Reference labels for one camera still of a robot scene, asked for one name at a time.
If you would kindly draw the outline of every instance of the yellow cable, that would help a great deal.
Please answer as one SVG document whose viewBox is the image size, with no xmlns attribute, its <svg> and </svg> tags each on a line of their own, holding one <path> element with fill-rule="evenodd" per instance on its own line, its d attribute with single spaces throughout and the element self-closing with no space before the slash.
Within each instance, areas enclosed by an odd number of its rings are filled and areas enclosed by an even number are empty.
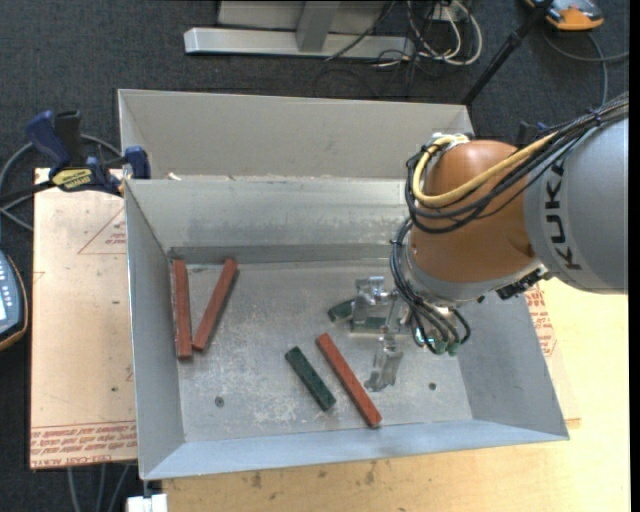
<svg viewBox="0 0 640 512">
<path fill-rule="evenodd" d="M 433 153 L 435 153 L 435 151 L 432 152 L 430 151 L 430 149 L 432 147 L 435 147 L 436 150 L 439 150 L 440 148 L 437 146 L 440 146 L 441 144 L 444 144 L 444 143 L 451 142 L 449 140 L 446 140 L 445 142 L 441 143 L 440 142 L 441 140 L 456 137 L 454 135 L 445 135 L 442 138 L 434 141 L 427 148 L 427 151 L 422 155 L 422 157 L 420 157 L 420 160 L 418 160 L 418 163 L 416 164 L 416 169 L 413 174 L 413 182 L 411 184 L 413 195 L 423 206 L 427 206 L 429 208 L 440 208 L 442 206 L 445 206 L 449 203 L 452 203 L 453 201 L 456 201 L 457 199 L 460 199 L 465 194 L 468 194 L 472 190 L 476 189 L 477 187 L 479 187 L 480 185 L 488 181 L 491 177 L 502 172 L 504 169 L 520 162 L 521 160 L 524 160 L 535 151 L 538 151 L 554 135 L 555 135 L 555 132 L 552 133 L 551 135 L 547 135 L 546 137 L 543 137 L 542 139 L 529 144 L 527 147 L 522 148 L 520 151 L 517 151 L 510 157 L 505 158 L 504 160 L 502 160 L 502 162 L 499 162 L 493 167 L 490 167 L 479 176 L 476 176 L 475 178 L 467 181 L 466 183 L 463 183 L 459 187 L 453 190 L 450 190 L 449 192 L 446 192 L 444 194 L 440 194 L 437 196 L 427 196 L 423 194 L 422 191 L 420 190 L 420 181 L 422 180 L 422 173 L 424 172 L 427 166 L 427 163 L 429 162 L 429 159 L 433 156 Z"/>
</svg>

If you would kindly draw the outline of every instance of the metal stand base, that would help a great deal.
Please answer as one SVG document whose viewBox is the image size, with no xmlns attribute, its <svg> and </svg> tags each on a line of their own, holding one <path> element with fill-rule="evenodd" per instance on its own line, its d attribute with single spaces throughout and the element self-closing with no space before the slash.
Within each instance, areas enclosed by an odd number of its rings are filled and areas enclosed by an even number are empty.
<svg viewBox="0 0 640 512">
<path fill-rule="evenodd" d="M 192 28 L 185 32 L 187 54 L 252 54 L 288 55 L 297 57 L 331 57 L 351 44 L 357 36 L 327 34 L 320 50 L 301 51 L 296 32 L 271 30 L 241 30 L 232 28 Z M 383 52 L 388 59 L 398 58 L 397 52 L 411 54 L 413 45 L 404 37 L 366 36 L 341 58 L 376 59 Z"/>
</svg>

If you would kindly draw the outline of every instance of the cable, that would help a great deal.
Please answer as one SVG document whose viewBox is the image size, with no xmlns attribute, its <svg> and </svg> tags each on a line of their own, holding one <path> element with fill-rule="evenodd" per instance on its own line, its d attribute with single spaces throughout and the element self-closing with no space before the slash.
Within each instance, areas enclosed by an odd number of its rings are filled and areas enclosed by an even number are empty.
<svg viewBox="0 0 640 512">
<path fill-rule="evenodd" d="M 583 57 L 582 55 L 575 55 L 561 49 L 559 46 L 557 46 L 555 43 L 551 41 L 551 39 L 549 38 L 549 35 L 546 32 L 543 32 L 542 36 L 544 37 L 544 40 L 547 42 L 547 44 L 551 48 L 553 48 L 555 51 L 557 51 L 560 55 L 564 55 L 565 57 L 569 57 L 570 59 L 573 59 L 573 60 L 579 60 L 582 62 L 614 62 L 614 61 L 623 60 L 629 57 L 629 51 L 622 52 L 617 55 L 610 55 L 608 57 L 605 57 L 604 55 L 600 55 L 598 57 Z M 593 36 L 591 34 L 587 34 L 587 37 L 589 37 L 590 39 L 593 39 Z"/>
<path fill-rule="evenodd" d="M 96 512 L 102 508 L 102 498 L 104 497 L 104 484 L 107 479 L 107 465 L 103 463 L 100 467 L 100 488 L 98 489 L 98 499 L 96 499 Z"/>
<path fill-rule="evenodd" d="M 603 107 L 593 110 L 584 116 L 544 130 L 535 139 L 539 141 L 551 136 L 544 150 L 535 152 L 525 158 L 503 176 L 489 192 L 464 206 L 456 206 L 456 204 L 466 196 L 443 205 L 447 207 L 446 210 L 422 205 L 419 207 L 419 203 L 416 204 L 417 200 L 413 195 L 411 183 L 414 180 L 414 169 L 416 168 L 417 162 L 423 156 L 423 153 L 415 155 L 407 162 L 408 177 L 405 186 L 405 200 L 411 219 L 417 228 L 428 233 L 447 233 L 459 229 L 470 221 L 479 218 L 480 214 L 493 199 L 519 183 L 524 176 L 534 171 L 541 173 L 551 167 L 554 162 L 566 154 L 573 144 L 589 130 L 605 123 L 614 122 L 628 115 L 628 106 L 629 93 L 626 92 L 618 98 L 609 101 Z M 486 213 L 484 216 L 493 215 L 498 210 Z M 432 225 L 426 225 L 419 219 L 448 219 L 450 223 L 446 226 L 440 225 L 439 227 L 434 227 Z"/>
<path fill-rule="evenodd" d="M 607 95 L 609 94 L 609 69 L 607 67 L 607 61 L 605 60 L 604 54 L 602 53 L 602 49 L 598 42 L 593 38 L 591 34 L 588 35 L 589 41 L 596 49 L 596 52 L 600 56 L 601 65 L 602 65 L 602 96 L 600 97 L 600 106 L 604 105 L 607 101 Z"/>
<path fill-rule="evenodd" d="M 462 49 L 463 38 L 458 28 L 458 25 L 456 24 L 456 22 L 453 20 L 451 16 L 451 8 L 453 6 L 460 9 L 465 14 L 466 19 L 471 24 L 471 27 L 473 29 L 473 34 L 475 34 L 476 51 L 472 56 L 465 57 L 462 60 L 456 59 L 456 57 L 458 56 L 458 54 Z M 432 20 L 433 9 L 434 7 L 432 7 L 432 10 L 430 11 L 427 18 L 425 18 L 425 20 L 430 20 L 430 21 Z M 439 61 L 439 62 L 444 62 L 445 64 L 451 64 L 454 66 L 467 66 L 469 64 L 473 64 L 480 57 L 482 53 L 482 47 L 484 44 L 480 25 L 478 24 L 475 17 L 469 12 L 469 10 L 458 0 L 454 0 L 453 2 L 451 2 L 451 5 L 448 5 L 448 6 L 440 4 L 440 9 L 441 9 L 441 12 L 444 12 L 445 15 L 447 16 L 448 18 L 447 24 L 451 27 L 451 31 L 455 36 L 455 48 L 453 50 L 448 49 L 443 52 L 435 51 L 433 47 L 426 41 L 425 35 L 424 35 L 426 31 L 424 27 L 422 31 L 418 30 L 414 20 L 414 17 L 416 16 L 416 14 L 413 11 L 412 2 L 411 0 L 407 0 L 407 18 L 409 21 L 409 26 L 411 27 L 413 35 L 415 36 L 417 41 L 420 43 L 420 46 L 423 48 L 423 50 L 426 50 L 426 52 L 422 50 L 420 51 L 417 50 L 416 54 L 420 57 L 424 57 L 424 58 Z"/>
<path fill-rule="evenodd" d="M 424 317 L 434 326 L 434 328 L 440 333 L 440 336 L 444 343 L 461 344 L 463 341 L 466 341 L 471 335 L 469 324 L 466 321 L 463 322 L 466 334 L 465 337 L 461 340 L 455 326 L 442 313 L 440 313 L 436 307 L 427 303 L 423 297 L 419 296 L 413 291 L 411 285 L 407 282 L 402 274 L 402 271 L 400 270 L 398 261 L 401 257 L 400 250 L 401 247 L 403 247 L 403 241 L 406 238 L 412 225 L 413 224 L 411 219 L 406 219 L 400 226 L 395 240 L 392 241 L 389 266 L 398 295 L 407 303 L 416 321 L 422 329 L 424 329 L 424 327 L 422 326 L 419 317 Z M 433 347 L 428 345 L 428 348 L 435 352 L 435 349 Z"/>
<path fill-rule="evenodd" d="M 94 137 L 92 135 L 87 135 L 87 134 L 81 134 L 80 137 L 81 137 L 82 141 L 85 142 L 85 143 L 92 142 L 92 143 L 98 144 L 99 147 L 107 148 L 109 151 L 111 151 L 115 155 L 118 155 L 119 158 L 122 156 L 120 150 L 118 150 L 115 146 L 113 146 L 112 144 L 109 144 L 108 142 L 105 142 L 104 140 L 102 140 L 102 139 L 100 139 L 98 137 Z M 11 169 L 13 168 L 13 166 L 16 164 L 16 162 L 23 155 L 25 155 L 26 153 L 28 153 L 32 149 L 35 149 L 35 146 L 33 145 L 33 143 L 29 142 L 29 143 L 25 144 L 24 146 L 22 146 L 20 149 L 18 149 L 13 155 L 11 155 L 11 157 L 9 157 L 7 162 L 2 167 L 2 170 L 0 170 L 0 192 L 2 191 L 2 186 L 4 184 L 4 181 L 5 181 L 6 177 L 8 176 L 9 172 L 11 171 Z M 26 223 L 25 221 L 19 219 L 18 217 L 16 217 L 15 215 L 13 215 L 12 213 L 9 212 L 9 210 L 11 208 L 13 208 L 14 206 L 17 206 L 18 204 L 22 203 L 23 201 L 26 201 L 32 195 L 33 194 L 28 195 L 26 197 L 17 198 L 15 201 L 9 199 L 11 202 L 9 204 L 7 204 L 7 205 L 4 205 L 4 206 L 2 206 L 2 202 L 0 201 L 0 217 L 4 216 L 5 218 L 10 220 L 11 222 L 14 222 L 15 224 L 17 224 L 18 226 L 22 227 L 23 229 L 26 229 L 28 231 L 33 231 L 33 226 L 31 226 L 30 224 Z M 7 197 L 10 197 L 10 196 L 9 195 L 4 196 L 3 200 L 6 201 Z"/>
<path fill-rule="evenodd" d="M 593 35 L 587 34 L 587 38 L 589 39 L 589 42 L 591 42 L 591 44 L 595 48 L 596 53 L 598 54 L 598 57 L 584 57 L 582 55 L 575 55 L 575 54 L 572 54 L 572 53 L 564 51 L 563 49 L 558 47 L 556 44 L 554 44 L 551 41 L 551 39 L 549 38 L 549 35 L 544 31 L 542 33 L 542 36 L 543 36 L 544 40 L 546 41 L 546 43 L 553 50 L 558 52 L 560 55 L 563 55 L 565 57 L 568 57 L 570 59 L 577 60 L 577 61 L 580 61 L 580 62 L 593 62 L 593 63 L 600 63 L 602 65 L 602 95 L 601 95 L 601 99 L 600 99 L 600 105 L 601 106 L 604 105 L 605 102 L 607 101 L 608 88 L 609 88 L 609 70 L 608 70 L 607 64 L 609 62 L 616 62 L 616 61 L 624 60 L 624 59 L 628 58 L 629 57 L 629 51 L 622 52 L 622 53 L 619 53 L 617 55 L 605 56 L 604 53 L 602 52 L 602 49 L 600 48 L 600 45 L 595 40 Z"/>
<path fill-rule="evenodd" d="M 73 504 L 74 512 L 82 512 L 80 504 L 78 503 L 78 494 L 76 492 L 76 484 L 73 479 L 73 469 L 67 468 L 67 481 L 69 482 L 69 494 L 71 494 L 71 503 Z"/>
<path fill-rule="evenodd" d="M 122 491 L 122 486 L 124 485 L 124 480 L 127 477 L 127 473 L 129 472 L 130 467 L 131 466 L 129 466 L 129 464 L 125 464 L 124 470 L 122 471 L 120 479 L 118 480 L 118 485 L 116 486 L 115 491 L 113 491 L 113 496 L 111 497 L 111 502 L 109 503 L 107 512 L 113 512 L 113 508 L 116 506 L 116 502 L 120 497 L 120 492 Z"/>
<path fill-rule="evenodd" d="M 387 9 L 378 17 L 378 19 L 373 23 L 373 25 L 371 25 L 367 30 L 365 30 L 364 32 L 362 32 L 362 34 L 360 34 L 358 37 L 356 37 L 351 43 L 349 43 L 347 46 L 345 46 L 344 48 L 342 48 L 342 50 L 337 51 L 336 53 L 334 53 L 333 55 L 331 55 L 331 57 L 327 57 L 325 59 L 325 62 L 329 62 L 331 60 L 337 59 L 339 57 L 342 57 L 345 53 L 347 53 L 349 50 L 353 49 L 354 47 L 356 47 L 360 41 L 362 41 L 365 37 L 367 37 L 369 34 L 371 34 L 377 27 L 378 25 L 380 25 L 380 23 L 382 23 L 384 21 L 384 19 L 387 17 L 387 15 L 391 12 L 391 10 L 394 8 L 394 6 L 396 5 L 397 1 L 394 0 L 392 1 L 389 6 L 387 7 Z"/>
<path fill-rule="evenodd" d="M 504 169 L 514 165 L 515 163 L 518 163 L 524 160 L 525 158 L 529 157 L 532 153 L 540 150 L 545 144 L 547 144 L 547 142 L 549 142 L 549 140 L 553 135 L 554 134 L 547 135 L 546 137 L 533 142 L 532 144 L 528 145 L 525 148 L 522 148 L 521 150 L 517 151 L 516 153 L 506 158 L 505 160 L 502 160 L 498 164 L 489 168 L 479 176 L 476 176 L 475 178 L 467 181 L 463 185 L 449 192 L 446 192 L 444 194 L 440 194 L 437 196 L 427 196 L 420 190 L 422 172 L 424 171 L 429 159 L 433 156 L 433 153 L 427 150 L 424 152 L 423 156 L 420 158 L 420 160 L 416 165 L 416 170 L 415 170 L 413 183 L 412 183 L 413 195 L 423 206 L 429 206 L 431 208 L 439 208 L 442 206 L 446 206 L 454 201 L 459 200 L 465 194 L 472 192 L 473 190 L 475 190 L 480 185 L 487 182 L 490 178 L 492 178 L 496 174 L 499 174 L 500 172 L 504 171 Z M 452 138 L 451 141 L 443 137 L 441 139 L 438 139 L 438 141 L 434 142 L 433 145 L 430 147 L 436 147 L 439 150 L 440 149 L 439 146 L 441 144 L 439 141 L 446 140 L 446 143 L 448 144 L 449 142 L 453 142 L 455 140 L 453 139 L 453 137 L 456 137 L 456 136 L 450 136 L 450 137 Z"/>
</svg>

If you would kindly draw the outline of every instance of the metal part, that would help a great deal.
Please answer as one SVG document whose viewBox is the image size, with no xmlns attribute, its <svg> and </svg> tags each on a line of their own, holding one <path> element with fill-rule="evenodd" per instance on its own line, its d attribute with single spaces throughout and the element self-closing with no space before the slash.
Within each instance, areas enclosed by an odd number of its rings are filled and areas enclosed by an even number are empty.
<svg viewBox="0 0 640 512">
<path fill-rule="evenodd" d="M 308 2 L 222 0 L 217 3 L 218 26 L 282 31 L 296 30 Z M 384 6 L 384 1 L 340 2 L 329 32 L 361 34 L 375 23 Z"/>
<path fill-rule="evenodd" d="M 398 342 L 392 334 L 385 334 L 378 340 L 373 359 L 373 371 L 364 383 L 370 391 L 382 391 L 396 383 L 398 367 L 404 352 L 398 348 Z"/>
<path fill-rule="evenodd" d="M 184 33 L 187 54 L 294 55 L 331 57 L 354 40 L 353 35 L 327 34 L 321 49 L 302 51 L 295 32 L 242 30 L 228 28 L 192 28 Z M 411 54 L 413 44 L 404 37 L 365 36 L 342 57 L 377 59 L 383 52 L 392 58 L 396 52 Z"/>
<path fill-rule="evenodd" d="M 317 52 L 324 47 L 333 17 L 340 2 L 305 2 L 296 28 L 296 43 L 301 52 Z"/>
<path fill-rule="evenodd" d="M 552 277 L 596 293 L 628 289 L 628 116 L 594 128 L 525 192 L 531 244 Z"/>
</svg>

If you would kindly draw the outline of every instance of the wire bundle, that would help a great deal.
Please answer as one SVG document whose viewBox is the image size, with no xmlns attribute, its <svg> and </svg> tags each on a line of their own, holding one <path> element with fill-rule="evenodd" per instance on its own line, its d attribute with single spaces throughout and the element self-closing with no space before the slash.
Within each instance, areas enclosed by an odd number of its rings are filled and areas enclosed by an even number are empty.
<svg viewBox="0 0 640 512">
<path fill-rule="evenodd" d="M 432 306 L 431 304 L 426 302 L 423 297 L 418 295 L 406 280 L 402 270 L 400 269 L 400 259 L 402 257 L 403 241 L 409 233 L 412 225 L 413 223 L 411 222 L 411 219 L 405 220 L 400 226 L 395 240 L 392 241 L 391 257 L 389 258 L 391 275 L 393 276 L 393 281 L 398 295 L 407 303 L 411 310 L 410 321 L 413 326 L 411 332 L 413 334 L 414 341 L 416 341 L 416 343 L 420 346 L 426 346 L 433 353 L 440 354 L 447 347 L 457 348 L 459 345 L 462 345 L 465 341 L 467 341 L 471 336 L 471 328 L 464 317 L 460 314 L 460 312 L 456 309 L 453 309 L 453 314 L 465 329 L 465 334 L 461 338 L 456 326 L 452 324 L 447 319 L 447 317 L 438 310 L 437 307 Z M 433 325 L 433 327 L 438 331 L 440 339 L 437 340 L 437 344 L 434 344 L 433 340 L 422 341 L 427 340 L 422 319 L 428 320 L 429 323 Z M 422 338 L 422 340 L 418 339 L 416 329 L 419 329 L 420 337 Z M 437 346 L 443 347 L 443 350 L 439 350 Z M 454 351 L 451 349 L 449 349 L 449 351 L 451 354 L 454 353 Z"/>
<path fill-rule="evenodd" d="M 436 50 L 433 43 L 430 43 L 427 40 L 432 22 L 434 21 L 436 5 L 439 7 L 440 12 L 447 18 L 448 21 L 446 23 L 451 29 L 450 32 L 455 37 L 455 44 L 453 48 L 447 48 L 442 51 Z M 465 46 L 464 43 L 466 41 L 462 34 L 463 31 L 458 27 L 458 22 L 455 21 L 451 15 L 451 10 L 454 8 L 464 14 L 462 20 L 463 23 L 470 23 L 473 28 L 471 45 L 467 45 L 472 47 L 475 46 L 475 50 L 471 55 L 464 54 L 463 47 Z M 407 0 L 407 18 L 414 38 L 414 43 L 416 45 L 416 55 L 418 57 L 442 61 L 445 64 L 453 66 L 467 66 L 469 64 L 473 64 L 480 57 L 483 44 L 480 25 L 478 25 L 476 19 L 469 12 L 469 9 L 467 9 L 459 0 L 453 0 L 449 5 L 445 5 L 442 2 L 435 2 L 427 16 L 424 18 L 420 18 L 418 16 L 413 7 L 413 2 L 411 2 L 411 0 Z M 421 28 L 418 28 L 418 22 L 420 21 L 422 21 L 422 26 Z"/>
<path fill-rule="evenodd" d="M 429 196 L 422 191 L 427 165 L 438 152 L 446 150 L 449 139 L 438 138 L 425 145 L 421 152 L 407 162 L 408 176 L 405 200 L 414 225 L 427 233 L 449 233 L 475 219 L 494 215 L 507 206 L 524 190 L 538 180 L 544 172 L 562 157 L 592 128 L 599 127 L 628 115 L 629 93 L 625 92 L 602 107 L 590 111 L 567 123 L 541 131 L 525 148 L 516 151 L 507 159 L 489 168 L 481 175 L 460 187 L 438 196 Z M 486 194 L 473 201 L 459 205 L 490 178 L 513 167 Z M 486 212 L 493 199 L 512 189 L 523 177 L 532 174 L 527 184 L 514 192 L 501 206 Z M 446 225 L 433 225 L 435 219 L 445 219 Z"/>
</svg>

